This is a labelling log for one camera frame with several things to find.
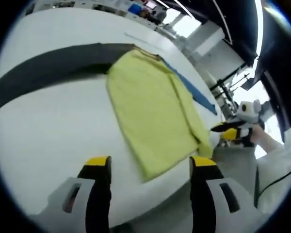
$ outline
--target yellow towel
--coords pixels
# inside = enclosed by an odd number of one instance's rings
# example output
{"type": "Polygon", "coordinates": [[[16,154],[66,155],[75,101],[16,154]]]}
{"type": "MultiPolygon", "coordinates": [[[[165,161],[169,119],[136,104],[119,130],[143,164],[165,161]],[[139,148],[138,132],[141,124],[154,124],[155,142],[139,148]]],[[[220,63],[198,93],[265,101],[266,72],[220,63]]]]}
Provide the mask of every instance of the yellow towel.
{"type": "Polygon", "coordinates": [[[142,50],[123,55],[109,70],[109,96],[144,180],[166,172],[189,153],[211,158],[209,132],[179,77],[142,50]]]}

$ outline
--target white table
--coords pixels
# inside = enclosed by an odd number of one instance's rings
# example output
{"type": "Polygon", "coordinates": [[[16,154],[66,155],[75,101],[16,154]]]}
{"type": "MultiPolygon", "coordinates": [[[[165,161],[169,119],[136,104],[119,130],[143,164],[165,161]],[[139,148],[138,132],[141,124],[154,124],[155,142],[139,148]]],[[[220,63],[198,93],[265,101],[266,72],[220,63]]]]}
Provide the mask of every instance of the white table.
{"type": "MultiPolygon", "coordinates": [[[[134,43],[161,55],[216,103],[193,66],[167,38],[123,17],[89,9],[50,9],[24,17],[3,46],[0,77],[41,53],[97,42],[134,43]]],[[[0,171],[25,213],[40,213],[48,195],[68,177],[77,176],[93,156],[110,155],[113,159],[111,227],[154,208],[188,181],[189,162],[185,159],[160,177],[142,183],[118,127],[105,81],[99,75],[55,85],[0,109],[0,171]]],[[[208,129],[220,121],[221,114],[215,116],[198,103],[195,106],[208,129]]],[[[215,146],[219,136],[212,134],[210,138],[215,146]]]]}

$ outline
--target person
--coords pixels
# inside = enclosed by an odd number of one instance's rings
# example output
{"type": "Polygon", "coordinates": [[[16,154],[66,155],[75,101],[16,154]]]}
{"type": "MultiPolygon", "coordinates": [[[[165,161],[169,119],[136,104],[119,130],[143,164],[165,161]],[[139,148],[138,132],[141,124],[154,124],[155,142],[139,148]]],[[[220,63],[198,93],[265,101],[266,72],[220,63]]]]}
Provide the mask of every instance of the person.
{"type": "Polygon", "coordinates": [[[291,187],[291,129],[284,145],[275,141],[261,126],[254,125],[250,137],[267,154],[257,159],[259,170],[258,209],[272,214],[291,187]]]}
{"type": "Polygon", "coordinates": [[[167,11],[167,9],[166,8],[163,8],[163,10],[156,15],[156,19],[160,23],[162,23],[164,21],[164,19],[166,18],[166,16],[167,16],[166,11],[167,11]]]}

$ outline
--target white sleeve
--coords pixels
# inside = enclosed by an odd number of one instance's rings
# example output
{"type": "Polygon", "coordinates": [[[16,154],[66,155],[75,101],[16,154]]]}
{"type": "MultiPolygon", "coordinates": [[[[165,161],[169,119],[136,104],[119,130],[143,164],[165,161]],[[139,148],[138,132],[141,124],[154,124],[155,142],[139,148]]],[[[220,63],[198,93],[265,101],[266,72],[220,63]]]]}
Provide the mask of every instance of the white sleeve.
{"type": "MultiPolygon", "coordinates": [[[[286,143],[258,159],[259,191],[270,183],[291,172],[291,129],[286,134],[286,143]]],[[[284,199],[291,186],[291,174],[267,188],[259,198],[258,209],[273,213],[284,199]]]]}

